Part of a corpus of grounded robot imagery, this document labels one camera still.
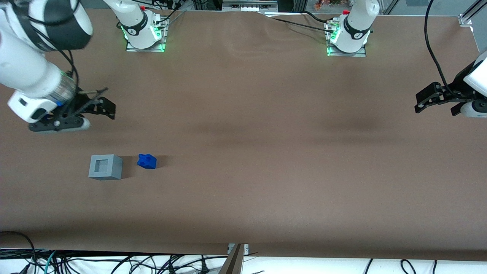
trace blue toy block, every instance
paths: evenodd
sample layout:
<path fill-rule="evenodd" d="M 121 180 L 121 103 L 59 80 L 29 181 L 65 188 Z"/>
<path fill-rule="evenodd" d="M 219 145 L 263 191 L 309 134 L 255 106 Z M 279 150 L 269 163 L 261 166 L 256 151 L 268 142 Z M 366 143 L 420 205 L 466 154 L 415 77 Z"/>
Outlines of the blue toy block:
<path fill-rule="evenodd" d="M 147 169 L 155 169 L 157 166 L 157 159 L 150 154 L 139 154 L 137 165 Z"/>

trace table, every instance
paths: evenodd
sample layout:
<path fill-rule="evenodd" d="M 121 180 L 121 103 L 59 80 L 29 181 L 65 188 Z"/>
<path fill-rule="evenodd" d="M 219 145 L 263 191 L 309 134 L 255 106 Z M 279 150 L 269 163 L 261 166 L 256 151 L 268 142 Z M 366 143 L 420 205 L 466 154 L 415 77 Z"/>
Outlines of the table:
<path fill-rule="evenodd" d="M 367 57 L 341 58 L 319 31 L 250 12 L 186 12 L 166 52 L 126 53 L 113 13 L 88 13 L 80 86 L 109 87 L 116 119 L 38 135 L 0 87 L 2 230 L 49 249 L 225 254 L 245 242 L 273 256 L 487 259 L 487 127 L 446 105 L 414 113 L 439 80 L 422 17 L 379 16 Z M 429 30 L 453 80 L 478 55 L 473 35 L 455 17 Z M 160 167 L 136 166 L 139 153 Z M 122 180 L 88 178 L 100 154 L 123 157 Z"/>

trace green cable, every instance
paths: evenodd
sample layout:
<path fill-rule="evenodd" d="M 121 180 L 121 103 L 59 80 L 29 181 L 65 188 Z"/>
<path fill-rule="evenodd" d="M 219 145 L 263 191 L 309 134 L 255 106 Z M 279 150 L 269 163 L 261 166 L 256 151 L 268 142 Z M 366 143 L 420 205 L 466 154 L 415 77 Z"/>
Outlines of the green cable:
<path fill-rule="evenodd" d="M 51 255 L 49 255 L 49 258 L 47 258 L 46 261 L 46 268 L 44 268 L 44 274 L 47 274 L 47 269 L 49 268 L 49 264 L 51 263 L 51 260 L 53 259 L 54 253 L 56 253 L 56 250 L 54 250 Z"/>

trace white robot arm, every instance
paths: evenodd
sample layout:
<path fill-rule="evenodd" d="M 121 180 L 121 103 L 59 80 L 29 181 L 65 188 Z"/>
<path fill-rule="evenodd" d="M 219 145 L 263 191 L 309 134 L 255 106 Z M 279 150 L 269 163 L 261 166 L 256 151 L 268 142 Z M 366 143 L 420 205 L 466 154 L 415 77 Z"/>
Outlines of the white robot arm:
<path fill-rule="evenodd" d="M 416 94 L 416 113 L 427 107 L 444 103 L 457 103 L 451 108 L 452 115 L 487 117 L 487 50 L 457 74 L 448 87 L 433 82 Z"/>
<path fill-rule="evenodd" d="M 114 118 L 113 103 L 80 93 L 72 75 L 44 57 L 45 51 L 84 48 L 92 34 L 77 0 L 9 2 L 0 9 L 0 83 L 15 89 L 7 104 L 30 130 L 87 129 L 82 113 Z"/>
<path fill-rule="evenodd" d="M 336 34 L 331 36 L 330 42 L 346 53 L 357 52 L 370 34 L 370 27 L 379 14 L 380 6 L 377 0 L 359 0 L 349 14 L 342 14 L 337 21 Z"/>
<path fill-rule="evenodd" d="M 142 10 L 131 0 L 103 0 L 115 13 L 122 25 L 127 41 L 137 49 L 146 49 L 162 38 L 161 16 L 150 10 Z"/>

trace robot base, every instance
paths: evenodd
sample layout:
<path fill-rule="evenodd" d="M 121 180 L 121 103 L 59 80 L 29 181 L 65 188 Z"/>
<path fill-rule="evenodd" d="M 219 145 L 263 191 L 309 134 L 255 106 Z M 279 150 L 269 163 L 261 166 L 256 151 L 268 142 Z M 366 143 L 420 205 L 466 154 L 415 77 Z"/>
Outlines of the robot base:
<path fill-rule="evenodd" d="M 156 18 L 157 20 L 160 20 L 160 15 L 157 14 Z M 125 48 L 125 51 L 127 52 L 165 52 L 166 50 L 166 41 L 168 39 L 168 28 L 169 28 L 169 18 L 164 20 L 164 22 L 159 23 L 158 25 L 155 25 L 155 27 L 160 28 L 160 30 L 156 30 L 155 33 L 158 36 L 161 36 L 162 38 L 158 40 L 154 45 L 151 47 L 148 47 L 146 49 L 138 49 L 132 46 L 128 41 L 127 41 L 127 47 Z"/>
<path fill-rule="evenodd" d="M 333 25 L 329 25 L 327 23 L 323 24 L 325 29 L 333 29 Z M 337 48 L 334 44 L 330 42 L 331 36 L 333 34 L 326 32 L 325 33 L 325 38 L 326 38 L 326 54 L 328 56 L 348 56 L 348 57 L 366 57 L 366 52 L 365 52 L 365 46 L 362 46 L 357 52 L 353 53 L 346 53 Z"/>

